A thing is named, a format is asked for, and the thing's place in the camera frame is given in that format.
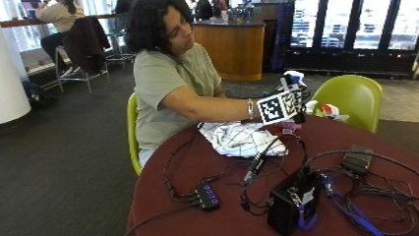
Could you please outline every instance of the red tablecloth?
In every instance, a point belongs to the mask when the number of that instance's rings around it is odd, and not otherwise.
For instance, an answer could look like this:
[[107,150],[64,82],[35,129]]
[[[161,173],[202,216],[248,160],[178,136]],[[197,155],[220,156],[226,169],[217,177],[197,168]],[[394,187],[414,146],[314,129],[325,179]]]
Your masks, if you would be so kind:
[[[307,117],[307,122],[302,124],[300,136],[306,144],[309,157],[314,157],[329,150],[349,149],[351,145],[358,145],[373,149],[375,153],[419,170],[418,156],[414,156],[413,153],[375,134],[341,122],[326,118]],[[192,137],[194,137],[192,142],[174,155],[168,168],[168,176],[178,194],[192,193],[204,177],[221,173],[229,164],[238,159],[244,159],[220,155],[213,150],[209,141],[200,134],[197,127],[190,127],[180,132],[156,151],[137,179],[128,228],[132,228],[148,217],[188,204],[176,202],[169,196],[164,178],[164,166],[172,152]],[[343,154],[335,154],[322,157],[313,161],[311,167],[337,167],[342,156]],[[293,142],[290,154],[285,157],[285,171],[293,173],[301,167],[301,163],[302,149]],[[268,172],[276,170],[276,168],[277,165],[272,161],[265,165]],[[151,220],[131,235],[280,235],[268,224],[268,214],[254,216],[242,209],[238,203],[241,188],[230,183],[242,183],[246,170],[248,165],[234,166],[210,183],[221,202],[218,210],[205,212],[198,207],[182,209]],[[374,158],[371,171],[389,178],[409,182],[414,193],[419,192],[419,177],[393,163]],[[248,187],[250,199],[254,202],[260,200],[264,202],[269,197],[270,190],[285,178],[286,174],[282,171],[269,175],[266,178],[258,178]],[[345,192],[349,190],[349,186],[350,181],[345,181],[342,177],[342,183],[338,188]],[[391,213],[394,217],[398,215],[398,212],[394,212],[394,207],[390,207],[391,200],[386,198],[361,198],[359,204],[363,211],[374,216],[390,215]],[[309,232],[298,229],[293,235],[363,235],[363,231],[347,220],[342,212],[331,204],[323,190],[317,210],[318,221],[314,228]],[[379,230],[383,230],[386,226],[381,222]],[[387,227],[390,228],[389,230],[395,230],[394,225]]]

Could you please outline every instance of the green chair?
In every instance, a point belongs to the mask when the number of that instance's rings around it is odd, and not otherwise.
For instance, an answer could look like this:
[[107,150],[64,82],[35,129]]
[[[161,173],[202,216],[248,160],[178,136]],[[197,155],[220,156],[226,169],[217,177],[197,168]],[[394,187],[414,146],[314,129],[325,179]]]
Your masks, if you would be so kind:
[[127,106],[127,121],[128,121],[128,146],[133,170],[137,175],[141,173],[139,164],[139,142],[136,141],[136,95],[131,95]]
[[349,115],[347,123],[373,133],[378,131],[382,88],[374,80],[355,75],[331,78],[315,92],[315,109],[322,103],[339,108],[341,115]]

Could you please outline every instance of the bag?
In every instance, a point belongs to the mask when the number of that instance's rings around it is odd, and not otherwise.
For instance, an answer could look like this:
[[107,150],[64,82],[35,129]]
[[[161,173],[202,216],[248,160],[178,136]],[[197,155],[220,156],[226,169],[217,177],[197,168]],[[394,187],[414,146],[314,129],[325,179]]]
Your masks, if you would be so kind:
[[32,108],[44,108],[56,103],[56,98],[49,95],[36,84],[23,81],[23,86]]

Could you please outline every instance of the white tag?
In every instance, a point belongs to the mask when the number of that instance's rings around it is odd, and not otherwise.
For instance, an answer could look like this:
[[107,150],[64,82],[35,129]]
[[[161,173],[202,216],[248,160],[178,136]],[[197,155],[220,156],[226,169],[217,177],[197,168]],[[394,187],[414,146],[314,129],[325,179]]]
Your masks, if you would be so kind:
[[313,192],[314,192],[314,188],[302,195],[301,203],[303,205],[306,205],[306,203],[314,199]]

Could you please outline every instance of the refrigerator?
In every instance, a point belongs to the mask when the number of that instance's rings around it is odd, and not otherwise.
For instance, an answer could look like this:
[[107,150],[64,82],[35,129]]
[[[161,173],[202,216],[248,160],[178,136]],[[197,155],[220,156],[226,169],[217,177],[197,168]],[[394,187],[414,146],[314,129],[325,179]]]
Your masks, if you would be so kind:
[[419,1],[296,0],[285,70],[409,75]]

